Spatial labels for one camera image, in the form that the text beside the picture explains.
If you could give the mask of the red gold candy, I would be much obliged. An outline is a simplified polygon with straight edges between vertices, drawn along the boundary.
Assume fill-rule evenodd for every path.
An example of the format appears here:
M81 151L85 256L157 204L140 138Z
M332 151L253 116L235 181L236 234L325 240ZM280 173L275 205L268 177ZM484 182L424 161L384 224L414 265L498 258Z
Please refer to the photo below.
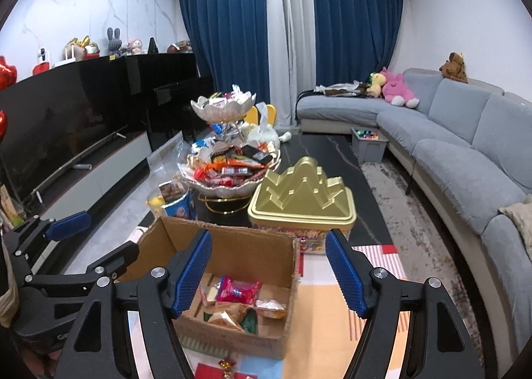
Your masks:
M231 379L234 378L234 366L235 362L229 358L221 359L218 362L219 367L223 371L223 377L224 379Z

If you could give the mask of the pink snack packet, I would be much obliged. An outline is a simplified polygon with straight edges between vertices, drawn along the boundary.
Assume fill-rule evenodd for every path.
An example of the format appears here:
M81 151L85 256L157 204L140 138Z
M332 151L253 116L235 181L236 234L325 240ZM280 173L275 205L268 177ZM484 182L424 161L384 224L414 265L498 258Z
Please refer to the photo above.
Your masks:
M223 276L215 300L217 302L242 303L252 306L258 299L262 283L259 281L248 283L237 281L229 276Z

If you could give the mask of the brown cardboard box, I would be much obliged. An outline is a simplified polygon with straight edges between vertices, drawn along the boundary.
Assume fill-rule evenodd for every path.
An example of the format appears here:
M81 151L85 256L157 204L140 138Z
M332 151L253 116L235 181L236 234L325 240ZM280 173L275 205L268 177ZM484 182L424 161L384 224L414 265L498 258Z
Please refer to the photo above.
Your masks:
M213 238L213 251L202 284L209 277L219 280L224 276L249 284L260 282L260 295L284 303L288 312L283 319L260 316L258 331L253 335L205 322L205 309L196 292L190 309L173 322L178 336L241 354L283 359L299 283L299 241L293 235L197 220L158 218L136 241L139 256L119 280L136 280L152 268L166 265L174 254L187 248L200 229L209 231Z

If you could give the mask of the yellow bear figurine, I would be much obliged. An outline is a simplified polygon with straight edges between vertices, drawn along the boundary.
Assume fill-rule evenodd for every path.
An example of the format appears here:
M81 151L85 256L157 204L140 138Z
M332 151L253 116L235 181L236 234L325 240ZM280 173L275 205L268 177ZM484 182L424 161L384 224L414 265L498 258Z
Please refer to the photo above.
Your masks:
M166 201L159 191L152 191L148 195L147 204L155 218L165 216L164 206Z

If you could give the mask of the white tv cabinet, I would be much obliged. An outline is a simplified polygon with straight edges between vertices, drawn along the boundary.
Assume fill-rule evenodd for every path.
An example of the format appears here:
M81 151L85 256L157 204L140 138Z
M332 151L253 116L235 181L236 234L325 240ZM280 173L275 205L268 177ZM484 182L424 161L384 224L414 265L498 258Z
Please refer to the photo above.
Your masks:
M87 211L91 227L73 238L52 241L33 266L39 274L80 274L86 267L119 247L137 231L148 215L147 156L152 152L145 133L116 137L94 154L104 159L90 171L79 171L76 183L44 211L46 218L62 219Z

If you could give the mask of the clear jar of nuts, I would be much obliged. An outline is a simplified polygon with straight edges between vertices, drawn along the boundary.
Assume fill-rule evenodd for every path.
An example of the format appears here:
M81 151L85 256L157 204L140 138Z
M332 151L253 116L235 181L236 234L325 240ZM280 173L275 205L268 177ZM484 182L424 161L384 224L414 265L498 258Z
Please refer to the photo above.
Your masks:
M172 180L160 184L159 189L163 198L161 207L163 216L185 220L195 220L197 218L192 192L186 184Z

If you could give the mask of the colourful patterned mat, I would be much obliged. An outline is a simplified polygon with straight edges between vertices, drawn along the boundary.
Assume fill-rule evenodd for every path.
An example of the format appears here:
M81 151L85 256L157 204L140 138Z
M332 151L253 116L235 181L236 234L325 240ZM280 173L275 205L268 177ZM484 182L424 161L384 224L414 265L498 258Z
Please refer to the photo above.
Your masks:
M406 280L393 245L354 247L376 267ZM325 256L303 255L303 275L297 291L288 352L283 360L245 356L196 344L185 348L197 378L343 378L361 337L365 320L349 310ZM128 313L133 353L140 378L153 378L142 339L138 313ZM385 378L399 378L406 347L409 313L399 314L399 326ZM223 373L220 362L233 363Z

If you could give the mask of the clear bag of peanuts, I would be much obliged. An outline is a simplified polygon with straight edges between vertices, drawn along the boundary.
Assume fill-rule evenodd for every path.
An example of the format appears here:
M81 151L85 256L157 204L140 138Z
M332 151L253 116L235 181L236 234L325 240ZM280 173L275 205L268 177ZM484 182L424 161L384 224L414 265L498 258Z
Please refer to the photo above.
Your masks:
M161 195L160 186L167 183L186 192L188 186L180 172L180 166L187 163L191 152L190 143L186 142L180 131L148 156L150 195Z

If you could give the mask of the black television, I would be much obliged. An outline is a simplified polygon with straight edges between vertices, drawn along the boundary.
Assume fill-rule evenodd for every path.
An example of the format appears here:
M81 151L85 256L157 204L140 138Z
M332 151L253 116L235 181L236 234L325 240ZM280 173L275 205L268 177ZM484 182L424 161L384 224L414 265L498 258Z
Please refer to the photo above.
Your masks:
M133 127L133 93L124 58L99 57L48 70L1 91L8 127L1 160L24 201L72 158Z

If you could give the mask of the tiered shell snack tray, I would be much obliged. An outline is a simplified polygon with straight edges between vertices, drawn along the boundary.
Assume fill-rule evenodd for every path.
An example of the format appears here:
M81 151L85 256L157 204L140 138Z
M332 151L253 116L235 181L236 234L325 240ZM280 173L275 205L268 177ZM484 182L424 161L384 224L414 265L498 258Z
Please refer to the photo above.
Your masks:
M245 209L265 174L281 162L276 109L236 84L190 105L211 132L192 145L178 177L208 211L227 215Z

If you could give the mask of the gold lidded tin box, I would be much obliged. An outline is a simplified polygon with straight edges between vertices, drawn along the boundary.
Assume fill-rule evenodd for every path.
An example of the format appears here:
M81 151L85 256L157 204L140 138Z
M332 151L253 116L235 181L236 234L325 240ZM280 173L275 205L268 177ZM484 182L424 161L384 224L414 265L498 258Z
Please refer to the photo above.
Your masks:
M341 177L329 177L317 160L304 156L283 173L268 170L248 207L252 225L288 233L300 250L322 255L328 232L348 238L357 218L352 191Z

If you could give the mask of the grey sectional sofa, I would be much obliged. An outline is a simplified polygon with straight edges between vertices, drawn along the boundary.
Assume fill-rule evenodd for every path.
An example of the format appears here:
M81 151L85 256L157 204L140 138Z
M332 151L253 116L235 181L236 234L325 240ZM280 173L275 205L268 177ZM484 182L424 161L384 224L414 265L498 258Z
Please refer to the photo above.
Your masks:
M446 224L488 315L495 359L509 370L531 336L531 260L511 212L531 203L531 104L483 83L411 68L417 108L310 91L302 129L346 134L376 127Z

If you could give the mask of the grey storage bin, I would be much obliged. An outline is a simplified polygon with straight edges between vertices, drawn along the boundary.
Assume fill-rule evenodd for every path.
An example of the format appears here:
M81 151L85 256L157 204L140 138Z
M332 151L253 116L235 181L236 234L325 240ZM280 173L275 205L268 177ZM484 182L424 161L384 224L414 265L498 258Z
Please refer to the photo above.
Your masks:
M352 151L359 163L380 163L389 140L377 128L355 126L352 131Z

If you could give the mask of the grey bunny plush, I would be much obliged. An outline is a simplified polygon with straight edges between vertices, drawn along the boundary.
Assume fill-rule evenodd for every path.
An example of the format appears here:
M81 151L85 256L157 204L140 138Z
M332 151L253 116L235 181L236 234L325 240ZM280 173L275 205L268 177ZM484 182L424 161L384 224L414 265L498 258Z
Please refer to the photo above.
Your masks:
M122 48L121 31L119 28L107 29L107 49L110 56L119 56Z

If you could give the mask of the pink plush toy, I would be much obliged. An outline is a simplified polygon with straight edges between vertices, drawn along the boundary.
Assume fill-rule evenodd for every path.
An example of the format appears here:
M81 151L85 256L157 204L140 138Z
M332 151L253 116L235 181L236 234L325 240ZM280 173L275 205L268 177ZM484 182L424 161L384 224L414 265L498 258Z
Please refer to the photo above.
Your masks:
M387 103L396 107L417 108L419 99L404 82L403 74L394 75L386 67L380 72L386 79L381 94Z

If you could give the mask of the yellow plush toy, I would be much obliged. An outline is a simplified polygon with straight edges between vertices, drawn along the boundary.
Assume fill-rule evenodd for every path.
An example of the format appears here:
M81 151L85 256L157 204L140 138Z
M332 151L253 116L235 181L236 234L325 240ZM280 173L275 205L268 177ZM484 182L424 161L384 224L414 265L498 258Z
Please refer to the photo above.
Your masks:
M381 73L370 74L366 94L372 98L380 98L382 87L386 84L386 77Z

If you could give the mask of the brown teddy bear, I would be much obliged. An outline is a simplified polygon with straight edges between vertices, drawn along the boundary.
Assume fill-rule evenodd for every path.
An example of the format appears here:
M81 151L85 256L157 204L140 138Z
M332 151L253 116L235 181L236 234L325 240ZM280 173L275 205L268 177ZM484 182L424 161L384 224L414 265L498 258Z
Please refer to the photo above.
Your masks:
M439 68L443 78L467 84L464 57L456 52L450 53L447 61Z

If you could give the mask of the blue curtain left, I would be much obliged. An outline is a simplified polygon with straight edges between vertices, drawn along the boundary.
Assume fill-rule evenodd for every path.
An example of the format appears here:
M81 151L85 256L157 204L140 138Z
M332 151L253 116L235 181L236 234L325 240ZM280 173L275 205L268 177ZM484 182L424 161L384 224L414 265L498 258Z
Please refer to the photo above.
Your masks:
M271 101L267 0L180 0L201 75L221 93L238 85Z

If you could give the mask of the blue curtain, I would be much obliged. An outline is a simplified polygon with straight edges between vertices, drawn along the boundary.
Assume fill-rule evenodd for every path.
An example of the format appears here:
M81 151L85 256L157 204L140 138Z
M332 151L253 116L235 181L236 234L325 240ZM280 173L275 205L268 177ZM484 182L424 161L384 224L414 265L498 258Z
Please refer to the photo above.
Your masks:
M404 0L314 0L318 85L362 82L388 67Z
M201 75L221 93L238 85L271 101L267 0L180 0Z

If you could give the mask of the white sheer curtain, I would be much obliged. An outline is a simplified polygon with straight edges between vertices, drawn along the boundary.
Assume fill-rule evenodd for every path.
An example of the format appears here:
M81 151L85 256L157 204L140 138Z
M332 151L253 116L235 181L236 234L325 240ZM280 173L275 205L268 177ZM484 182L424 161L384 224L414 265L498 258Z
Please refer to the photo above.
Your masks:
M271 104L276 125L296 124L300 93L316 86L314 0L266 0Z

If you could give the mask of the blue curtain right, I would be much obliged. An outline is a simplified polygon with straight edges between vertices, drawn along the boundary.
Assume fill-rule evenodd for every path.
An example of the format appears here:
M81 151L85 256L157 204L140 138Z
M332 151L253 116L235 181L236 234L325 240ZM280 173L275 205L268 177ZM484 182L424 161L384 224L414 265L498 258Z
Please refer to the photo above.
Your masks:
M362 82L388 67L404 0L314 0L318 85Z

